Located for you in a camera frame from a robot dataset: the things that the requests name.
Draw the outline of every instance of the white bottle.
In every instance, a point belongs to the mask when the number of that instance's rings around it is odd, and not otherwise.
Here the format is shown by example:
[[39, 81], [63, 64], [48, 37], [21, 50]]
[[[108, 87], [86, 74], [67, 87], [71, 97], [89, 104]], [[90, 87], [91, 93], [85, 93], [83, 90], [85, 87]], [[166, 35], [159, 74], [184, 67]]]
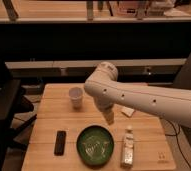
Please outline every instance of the white bottle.
[[134, 138], [132, 126], [128, 126], [122, 142], [121, 165], [131, 167], [133, 164]]

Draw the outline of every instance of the black remote control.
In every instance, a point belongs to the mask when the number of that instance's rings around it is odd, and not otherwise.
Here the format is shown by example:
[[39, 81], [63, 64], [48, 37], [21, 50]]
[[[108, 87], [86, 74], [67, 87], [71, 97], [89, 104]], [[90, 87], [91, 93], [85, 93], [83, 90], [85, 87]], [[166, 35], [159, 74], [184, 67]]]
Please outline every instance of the black remote control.
[[65, 140], [66, 140], [66, 131], [57, 131], [56, 144], [54, 149], [55, 155], [62, 156], [64, 154]]

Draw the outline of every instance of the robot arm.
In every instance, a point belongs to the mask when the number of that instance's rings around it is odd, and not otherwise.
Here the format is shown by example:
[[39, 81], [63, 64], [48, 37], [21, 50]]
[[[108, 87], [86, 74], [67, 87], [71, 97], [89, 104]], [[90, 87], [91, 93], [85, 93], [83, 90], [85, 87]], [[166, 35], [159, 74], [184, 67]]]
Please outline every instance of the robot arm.
[[117, 68], [103, 62], [86, 80], [84, 89], [99, 111], [105, 113], [117, 103], [191, 128], [191, 90], [124, 84], [117, 77]]

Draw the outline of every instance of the wooden table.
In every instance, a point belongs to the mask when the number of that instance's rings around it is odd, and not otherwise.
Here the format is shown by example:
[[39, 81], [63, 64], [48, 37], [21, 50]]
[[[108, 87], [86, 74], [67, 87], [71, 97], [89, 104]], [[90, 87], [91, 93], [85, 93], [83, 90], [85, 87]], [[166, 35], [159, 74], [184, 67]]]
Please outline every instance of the wooden table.
[[[23, 163], [23, 171], [91, 170], [83, 164], [76, 150], [78, 135], [90, 125], [107, 128], [115, 142], [111, 159], [99, 170], [126, 170], [120, 167], [120, 161], [122, 137], [128, 125], [133, 127], [135, 149], [133, 167], [127, 170], [175, 169], [172, 153], [157, 117], [136, 111], [128, 118], [121, 114], [122, 106], [115, 105], [115, 123], [109, 126], [94, 106], [92, 97], [86, 93], [83, 107], [80, 110], [72, 108], [68, 90], [75, 86], [83, 88], [83, 84], [46, 85]], [[53, 154], [57, 130], [67, 132], [63, 156]]]

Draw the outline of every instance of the green bowl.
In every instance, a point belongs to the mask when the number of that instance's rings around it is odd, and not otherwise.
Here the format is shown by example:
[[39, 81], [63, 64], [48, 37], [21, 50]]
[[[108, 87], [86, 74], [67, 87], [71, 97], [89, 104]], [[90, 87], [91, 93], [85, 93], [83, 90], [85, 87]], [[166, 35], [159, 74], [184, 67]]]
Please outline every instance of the green bowl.
[[93, 125], [80, 133], [76, 147], [85, 164], [101, 166], [110, 159], [114, 149], [114, 140], [107, 129]]

